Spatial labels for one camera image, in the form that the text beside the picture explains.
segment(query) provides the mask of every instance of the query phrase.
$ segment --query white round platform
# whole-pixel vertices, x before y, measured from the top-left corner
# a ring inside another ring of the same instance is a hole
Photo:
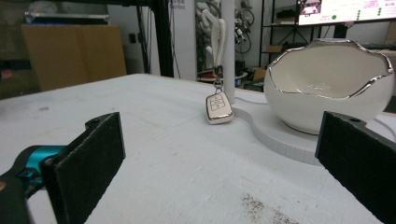
[[[321,166],[315,157],[318,136],[301,133],[286,125],[272,111],[265,98],[257,102],[236,97],[235,116],[249,123],[256,138],[265,146],[290,159]],[[385,122],[375,119],[367,127],[396,142],[396,133]]]

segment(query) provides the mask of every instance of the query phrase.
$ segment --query cardboard box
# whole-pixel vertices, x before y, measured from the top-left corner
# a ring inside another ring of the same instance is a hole
[[[267,53],[281,53],[285,49],[282,45],[267,45],[265,52]]]
[[[40,90],[126,75],[120,28],[115,25],[23,25]]]
[[[253,81],[264,80],[266,72],[267,72],[267,66],[256,68],[253,75]]]

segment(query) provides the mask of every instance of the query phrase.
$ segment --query computer monitor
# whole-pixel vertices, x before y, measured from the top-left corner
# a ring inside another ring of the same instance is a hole
[[[396,18],[396,0],[297,0],[296,24],[347,21],[389,21]]]

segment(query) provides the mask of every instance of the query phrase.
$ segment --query white key fob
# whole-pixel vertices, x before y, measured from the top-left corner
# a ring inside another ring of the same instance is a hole
[[[206,97],[206,113],[209,124],[224,123],[233,118],[233,110],[224,92]]]

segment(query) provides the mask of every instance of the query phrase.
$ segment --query white table surface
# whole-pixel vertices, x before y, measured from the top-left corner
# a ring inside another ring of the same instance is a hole
[[[119,111],[126,159],[87,223],[379,223],[323,167],[275,153],[243,119],[209,125],[213,92],[130,75],[0,101],[0,174],[25,148],[67,145]],[[56,223],[45,190],[28,204],[36,223]]]

